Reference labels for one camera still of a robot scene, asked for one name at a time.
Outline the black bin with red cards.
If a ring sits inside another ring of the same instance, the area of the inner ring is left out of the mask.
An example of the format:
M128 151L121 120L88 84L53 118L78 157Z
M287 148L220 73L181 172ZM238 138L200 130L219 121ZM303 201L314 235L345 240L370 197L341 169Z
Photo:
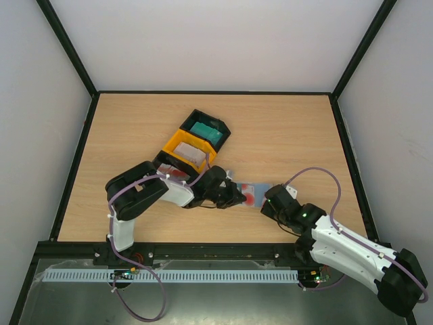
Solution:
M155 168L180 181L192 181L199 173L189 164L161 150L152 161Z

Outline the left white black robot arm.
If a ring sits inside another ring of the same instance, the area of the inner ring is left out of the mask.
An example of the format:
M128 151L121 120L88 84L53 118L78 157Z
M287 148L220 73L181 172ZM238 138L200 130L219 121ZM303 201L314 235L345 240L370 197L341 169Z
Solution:
M206 167L187 180L172 172L162 173L150 161L145 161L112 178L106 185L110 230L108 239L116 251L134 243L135 219L159 200L191 209L212 202L226 209L246 201L242 189L219 166Z

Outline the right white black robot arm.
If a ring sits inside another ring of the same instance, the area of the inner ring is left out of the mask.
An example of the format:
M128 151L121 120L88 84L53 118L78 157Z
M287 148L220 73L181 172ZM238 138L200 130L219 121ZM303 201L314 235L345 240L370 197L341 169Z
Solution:
M425 297L428 281L415 254L370 241L323 209L300 204L290 186L267 190L261 213L298 235L294 252L299 263L317 262L338 270L370 289L396 315L408 317Z

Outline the black bin with green cards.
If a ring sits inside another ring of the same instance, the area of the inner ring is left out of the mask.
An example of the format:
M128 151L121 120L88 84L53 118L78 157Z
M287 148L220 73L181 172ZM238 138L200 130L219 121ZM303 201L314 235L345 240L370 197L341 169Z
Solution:
M231 135L231 131L222 120L197 109L185 119L180 129L209 142L216 153Z

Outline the yellow bin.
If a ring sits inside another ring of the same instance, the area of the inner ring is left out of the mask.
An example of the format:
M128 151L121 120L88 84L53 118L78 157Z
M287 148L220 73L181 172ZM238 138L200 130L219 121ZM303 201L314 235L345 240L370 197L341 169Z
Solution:
M191 166L198 173L217 155L208 141L181 129L175 132L162 150Z

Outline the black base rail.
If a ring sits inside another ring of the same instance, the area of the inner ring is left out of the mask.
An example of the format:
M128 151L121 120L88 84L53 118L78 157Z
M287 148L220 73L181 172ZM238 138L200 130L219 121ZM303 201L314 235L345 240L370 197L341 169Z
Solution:
M123 257L145 266L159 261L272 261L277 267L312 269L321 265L312 260L302 262L295 254L295 245L288 244L181 244L135 243L120 253ZM37 244L36 259L90 259L94 265L110 268L130 263L118 258L109 242L52 242Z

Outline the red patterned card stack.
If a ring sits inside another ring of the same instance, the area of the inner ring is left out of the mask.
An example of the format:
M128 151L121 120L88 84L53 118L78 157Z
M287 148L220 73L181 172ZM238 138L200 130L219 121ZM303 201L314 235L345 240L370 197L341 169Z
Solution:
M161 164L157 168L157 171L161 174L169 174L171 177L174 177L180 181L187 181L189 179L189 175L186 172L183 172L172 165Z

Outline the green card stack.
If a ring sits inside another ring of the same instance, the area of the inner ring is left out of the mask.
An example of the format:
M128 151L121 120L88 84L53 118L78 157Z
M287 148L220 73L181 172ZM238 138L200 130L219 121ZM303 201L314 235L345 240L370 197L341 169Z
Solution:
M195 122L191 127L190 131L195 133L197 136L202 137L212 143L214 146L217 145L223 134L217 129L210 127L201 122Z

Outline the beige card holder wallet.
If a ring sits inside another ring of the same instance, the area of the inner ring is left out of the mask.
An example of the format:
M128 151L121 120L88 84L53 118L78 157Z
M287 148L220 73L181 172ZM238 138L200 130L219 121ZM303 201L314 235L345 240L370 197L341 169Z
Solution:
M245 207L261 208L267 192L273 185L270 183L238 183L238 190L246 197L241 205Z

